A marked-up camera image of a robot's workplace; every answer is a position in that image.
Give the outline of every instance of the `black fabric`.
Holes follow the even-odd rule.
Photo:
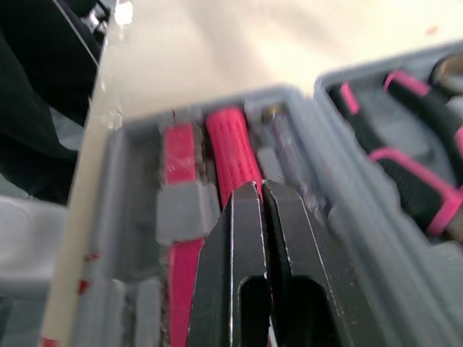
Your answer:
[[[48,106],[84,125],[100,47],[62,0],[0,0],[0,174],[65,204],[77,153]]]
[[[69,8],[79,17],[86,17],[95,7],[96,0],[66,0]]]

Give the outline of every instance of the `black and pink handle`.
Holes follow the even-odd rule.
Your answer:
[[[404,212],[422,230],[442,234],[463,203],[463,195],[420,163],[387,147],[369,125],[349,84],[334,87],[330,96],[368,157],[396,182]]]
[[[463,184],[463,120],[447,107],[447,99],[402,70],[388,74],[384,90],[423,120],[444,146],[456,180]]]

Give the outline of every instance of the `gray fabric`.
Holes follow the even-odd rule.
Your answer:
[[[44,310],[45,301],[2,299],[0,301],[0,347],[36,346]]]

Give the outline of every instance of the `tool handle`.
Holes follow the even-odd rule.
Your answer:
[[[384,90],[436,133],[449,156],[457,181],[463,184],[463,120],[447,107],[446,99],[401,70],[387,76]]]
[[[339,113],[349,122],[357,141],[367,154],[386,146],[369,125],[348,83],[345,82],[341,87],[333,88],[330,96]]]
[[[422,230],[441,234],[463,201],[460,193],[420,163],[385,146],[369,126],[347,83],[333,89],[330,95],[369,158],[396,182],[404,212]]]
[[[236,107],[221,109],[212,113],[205,125],[216,159],[222,207],[230,194],[247,182],[254,181],[261,194],[262,174],[252,152],[242,111]]]

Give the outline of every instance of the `gray plastic case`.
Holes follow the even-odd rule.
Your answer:
[[[463,341],[461,246],[454,242],[431,244],[426,239],[401,211],[391,180],[381,168],[367,160],[352,130],[326,95],[326,88],[333,83],[349,80],[356,91],[359,88],[362,102],[370,99],[369,93],[372,93],[375,100],[386,104],[386,110],[388,99],[383,100],[382,95],[376,94],[388,70],[402,68],[424,77],[437,60],[459,47],[463,45],[449,44],[326,75],[317,81],[315,102],[290,87],[277,87],[170,110],[124,124],[111,136],[106,149],[98,211],[88,252],[98,254],[98,259],[86,264],[82,274],[83,278],[95,280],[97,285],[90,286],[81,296],[75,346],[99,346],[85,338],[88,326],[93,326],[93,332],[101,327],[94,341],[107,340],[106,334],[110,332],[107,327],[103,328],[101,320],[108,314],[112,314],[111,321],[115,317],[123,320],[119,325],[112,323],[112,327],[117,327],[114,334],[119,339],[114,346],[120,346],[128,335],[136,341],[136,346],[143,346],[142,340],[148,336],[148,330],[146,326],[137,325],[137,317],[149,317],[153,322],[152,330],[160,332],[147,340],[165,338],[166,247],[153,232],[157,226],[156,196],[162,179],[159,176],[160,132],[173,122],[172,111],[176,122],[203,121],[205,115],[221,106],[239,106],[244,110],[251,129],[251,143],[267,179],[288,182],[317,197],[317,203],[306,203],[315,212],[327,214],[331,229],[349,250],[388,344],[460,346]],[[298,149],[290,158],[301,158],[299,163],[288,163],[279,155],[270,129],[261,122],[262,109],[274,103],[284,103],[289,112],[291,141]],[[386,132],[381,132],[385,140],[398,141],[394,144],[452,182],[449,164],[433,135],[402,110],[395,111],[395,123],[390,122],[387,115],[387,111],[380,112],[377,120],[379,124],[390,123]],[[416,134],[416,142],[395,136],[406,127]],[[301,167],[305,174],[298,171]],[[212,200],[202,201],[208,209],[207,215],[215,216],[213,220],[218,216]],[[114,286],[115,280],[119,289],[110,291],[112,287],[108,283]],[[153,298],[161,298],[157,306],[140,303],[150,286],[155,287]],[[95,300],[103,300],[105,304],[98,308],[92,304]]]
[[[381,167],[370,162],[358,145],[354,132],[343,121],[328,96],[335,84],[347,81],[362,106],[371,115],[370,122],[384,141],[403,150],[415,160],[435,171],[443,179],[455,184],[449,161],[434,133],[414,115],[382,91],[383,79],[392,69],[403,69],[427,81],[434,65],[443,57],[463,51],[463,43],[450,43],[418,53],[377,61],[351,69],[324,75],[315,83],[315,105],[319,118],[331,136],[317,137],[307,133],[306,140],[317,142],[319,148],[344,155],[327,155],[323,165],[343,166],[356,171],[356,179],[345,180],[344,188],[335,187],[338,194],[348,196],[349,207],[363,202],[365,211],[357,218],[356,229],[346,223],[344,211],[334,209],[330,219],[335,230],[356,257],[358,265],[367,271],[367,281],[379,291],[380,278],[398,306],[386,307],[397,319],[405,320],[407,329],[416,333],[420,346],[444,346],[439,336],[454,331],[454,343],[463,341],[463,252],[456,242],[428,240],[399,205],[399,196],[390,178]],[[463,115],[458,100],[451,107]],[[354,181],[362,182],[356,186]],[[329,187],[330,182],[322,182]]]

